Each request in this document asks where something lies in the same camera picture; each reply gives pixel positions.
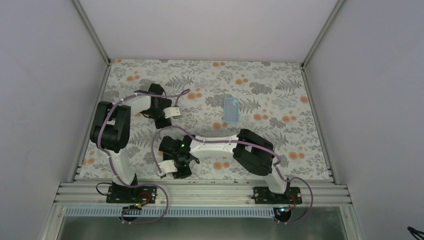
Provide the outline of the light blue phone case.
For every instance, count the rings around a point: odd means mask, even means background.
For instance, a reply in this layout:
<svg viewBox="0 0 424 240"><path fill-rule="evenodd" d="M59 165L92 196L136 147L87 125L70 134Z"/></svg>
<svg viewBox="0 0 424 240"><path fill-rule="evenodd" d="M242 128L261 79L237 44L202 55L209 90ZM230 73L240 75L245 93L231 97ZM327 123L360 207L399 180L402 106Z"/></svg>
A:
<svg viewBox="0 0 424 240"><path fill-rule="evenodd" d="M223 101L223 121L228 124L240 122L239 99L235 97L225 97Z"/></svg>

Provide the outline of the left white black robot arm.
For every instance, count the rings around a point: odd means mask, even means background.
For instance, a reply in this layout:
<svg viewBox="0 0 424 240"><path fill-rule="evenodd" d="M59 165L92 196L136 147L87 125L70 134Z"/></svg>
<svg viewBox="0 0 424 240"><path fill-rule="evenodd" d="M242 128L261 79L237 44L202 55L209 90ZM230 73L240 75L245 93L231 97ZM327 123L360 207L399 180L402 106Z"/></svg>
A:
<svg viewBox="0 0 424 240"><path fill-rule="evenodd" d="M128 203L139 197L137 175L131 167L126 148L130 140L131 116L140 113L152 119L156 129L171 126L172 121L166 117L165 109L172 106L172 100L165 95L162 86L152 83L147 91L135 91L134 95L128 98L129 101L116 107L109 101L100 101L97 104L89 135L90 141L112 157L112 166L123 180L121 182L115 176L106 196L115 196Z"/></svg>

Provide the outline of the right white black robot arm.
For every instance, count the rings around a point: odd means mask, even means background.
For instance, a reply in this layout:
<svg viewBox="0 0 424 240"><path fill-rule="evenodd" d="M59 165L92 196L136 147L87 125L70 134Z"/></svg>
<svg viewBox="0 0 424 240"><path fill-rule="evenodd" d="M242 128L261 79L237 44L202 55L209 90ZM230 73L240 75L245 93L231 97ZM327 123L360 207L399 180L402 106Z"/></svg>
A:
<svg viewBox="0 0 424 240"><path fill-rule="evenodd" d="M290 197L287 178L278 173L274 145L249 129L241 129L238 134L226 137L203 137L186 134L182 139L164 136L158 147L163 160L157 165L157 174L163 178L173 174L175 179L191 175L190 163L211 157L232 158L249 173L263 177L271 192L271 198L278 204Z"/></svg>

